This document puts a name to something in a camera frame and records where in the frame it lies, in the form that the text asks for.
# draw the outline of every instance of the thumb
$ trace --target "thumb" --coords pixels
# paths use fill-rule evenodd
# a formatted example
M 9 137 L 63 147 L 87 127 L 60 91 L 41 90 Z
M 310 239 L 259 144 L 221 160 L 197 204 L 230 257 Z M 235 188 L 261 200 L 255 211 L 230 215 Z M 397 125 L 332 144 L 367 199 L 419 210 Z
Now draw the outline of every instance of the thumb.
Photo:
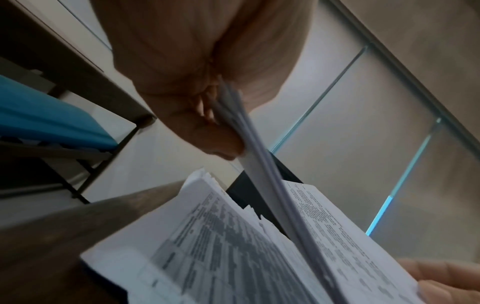
M 427 304 L 479 304 L 480 292 L 465 290 L 432 280 L 418 282 L 420 295 Z

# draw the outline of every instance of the fingernail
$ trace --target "fingernail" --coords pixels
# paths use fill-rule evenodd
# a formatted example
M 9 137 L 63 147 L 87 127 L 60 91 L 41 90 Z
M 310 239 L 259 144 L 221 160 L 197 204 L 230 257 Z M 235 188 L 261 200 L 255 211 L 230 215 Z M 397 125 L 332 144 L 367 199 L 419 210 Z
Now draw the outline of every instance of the fingernail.
M 450 292 L 433 285 L 428 281 L 419 281 L 420 296 L 428 304 L 454 304 Z

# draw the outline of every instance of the glowing blue line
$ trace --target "glowing blue line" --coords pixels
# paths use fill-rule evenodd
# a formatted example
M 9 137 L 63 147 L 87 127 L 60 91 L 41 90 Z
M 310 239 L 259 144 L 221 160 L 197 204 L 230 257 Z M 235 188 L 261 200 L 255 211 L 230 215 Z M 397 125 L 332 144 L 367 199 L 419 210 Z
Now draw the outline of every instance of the glowing blue line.
M 436 120 L 436 123 L 433 125 L 431 131 L 430 131 L 430 134 L 427 135 L 427 137 L 425 137 L 425 139 L 423 140 L 423 142 L 421 143 L 419 149 L 417 150 L 417 152 L 415 153 L 415 155 L 413 156 L 413 158 L 411 159 L 410 163 L 408 164 L 408 166 L 406 167 L 405 171 L 403 172 L 403 174 L 401 175 L 400 179 L 398 180 L 398 182 L 396 183 L 395 187 L 393 188 L 393 190 L 391 191 L 390 195 L 386 198 L 385 202 L 383 203 L 383 205 L 381 206 L 380 210 L 378 211 L 378 213 L 376 214 L 375 218 L 373 219 L 373 221 L 371 222 L 370 224 L 370 227 L 368 227 L 368 229 L 366 230 L 365 234 L 366 235 L 370 235 L 372 233 L 372 231 L 375 229 L 376 225 L 378 224 L 378 222 L 380 221 L 380 219 L 382 218 L 383 214 L 385 213 L 385 211 L 387 210 L 387 208 L 390 206 L 390 203 L 392 202 L 392 200 L 394 199 L 395 195 L 398 193 L 398 191 L 400 190 L 400 187 L 403 185 L 403 183 L 405 182 L 405 180 L 407 179 L 407 177 L 409 176 L 410 172 L 412 171 L 412 169 L 414 168 L 415 164 L 417 163 L 418 159 L 420 158 L 420 156 L 422 155 L 422 153 L 424 152 L 425 148 L 427 147 L 427 145 L 429 144 L 429 141 L 430 139 L 432 139 L 432 135 L 434 134 L 434 132 L 437 130 L 437 127 L 440 125 L 440 122 L 442 122 L 442 119 L 441 118 L 438 118 Z

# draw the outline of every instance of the hand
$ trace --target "hand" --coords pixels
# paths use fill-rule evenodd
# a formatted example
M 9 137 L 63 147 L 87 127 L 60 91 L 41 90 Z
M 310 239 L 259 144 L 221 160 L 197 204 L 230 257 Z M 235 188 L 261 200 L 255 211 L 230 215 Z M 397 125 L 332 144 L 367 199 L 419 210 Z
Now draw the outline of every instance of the hand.
M 400 259 L 427 304 L 480 303 L 480 265 L 466 262 Z
M 273 99 L 302 51 L 313 0 L 91 0 L 114 65 L 158 118 L 209 154 L 234 159 L 240 137 L 213 122 L 205 93 L 221 75 L 248 111 Z

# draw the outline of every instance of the book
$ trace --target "book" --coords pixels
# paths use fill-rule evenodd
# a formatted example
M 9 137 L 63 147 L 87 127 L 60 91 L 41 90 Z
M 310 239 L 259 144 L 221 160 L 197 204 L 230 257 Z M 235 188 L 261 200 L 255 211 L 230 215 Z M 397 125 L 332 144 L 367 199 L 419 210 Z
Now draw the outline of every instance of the book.
M 320 191 L 280 179 L 235 90 L 221 83 L 211 104 L 242 137 L 240 163 L 286 236 L 198 171 L 84 252 L 91 269 L 136 304 L 423 303 L 418 283 Z

